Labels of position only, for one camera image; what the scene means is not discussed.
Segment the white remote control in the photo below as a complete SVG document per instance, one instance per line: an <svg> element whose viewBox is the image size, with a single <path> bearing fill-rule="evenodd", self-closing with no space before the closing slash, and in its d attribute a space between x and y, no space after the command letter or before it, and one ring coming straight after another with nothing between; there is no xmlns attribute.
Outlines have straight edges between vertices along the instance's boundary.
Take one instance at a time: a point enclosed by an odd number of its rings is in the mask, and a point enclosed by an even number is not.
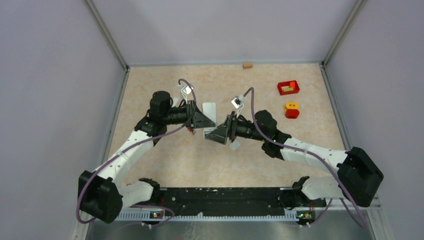
<svg viewBox="0 0 424 240"><path fill-rule="evenodd" d="M203 129L203 137L217 128L217 106L215 102L204 102L202 104L202 113L213 121L214 126Z"/></svg>

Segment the white battery cover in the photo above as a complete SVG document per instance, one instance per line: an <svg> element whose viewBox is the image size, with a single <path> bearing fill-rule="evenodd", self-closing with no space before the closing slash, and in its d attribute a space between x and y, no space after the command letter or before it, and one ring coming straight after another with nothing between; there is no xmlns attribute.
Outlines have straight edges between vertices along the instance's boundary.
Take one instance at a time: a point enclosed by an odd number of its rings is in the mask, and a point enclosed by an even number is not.
<svg viewBox="0 0 424 240"><path fill-rule="evenodd" d="M241 143L239 141L235 140L235 141L231 142L228 146L232 151L235 151L241 146Z"/></svg>

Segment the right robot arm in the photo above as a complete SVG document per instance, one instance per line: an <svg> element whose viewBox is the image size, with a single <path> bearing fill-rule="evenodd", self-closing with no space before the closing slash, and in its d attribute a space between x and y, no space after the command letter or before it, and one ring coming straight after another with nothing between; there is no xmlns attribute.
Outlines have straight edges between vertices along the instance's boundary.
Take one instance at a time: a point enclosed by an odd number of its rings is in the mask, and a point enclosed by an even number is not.
<svg viewBox="0 0 424 240"><path fill-rule="evenodd" d="M330 177L304 176L293 184L293 200L299 206L321 198L346 199L364 208L371 205L384 174L365 150L356 146L334 150L301 141L278 130L277 121L267 110L258 111L254 117L250 121L233 112L205 139L223 145L237 138L261 141L261 149L271 158L330 173Z"/></svg>

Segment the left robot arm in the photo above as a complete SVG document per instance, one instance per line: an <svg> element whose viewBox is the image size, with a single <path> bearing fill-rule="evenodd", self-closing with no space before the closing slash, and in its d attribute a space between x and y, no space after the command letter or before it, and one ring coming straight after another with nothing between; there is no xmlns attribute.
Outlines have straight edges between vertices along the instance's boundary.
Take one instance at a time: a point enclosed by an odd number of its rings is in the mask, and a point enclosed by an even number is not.
<svg viewBox="0 0 424 240"><path fill-rule="evenodd" d="M84 223L84 212L105 223L113 222L121 210L144 202L154 207L160 202L159 184L142 178L122 186L123 180L143 154L152 149L160 139L174 131L169 125L192 129L212 128L216 123L197 107L196 101L186 100L181 106L173 106L167 91L153 93L146 115L136 124L124 144L112 157L90 172L85 170L78 179L76 215Z"/></svg>

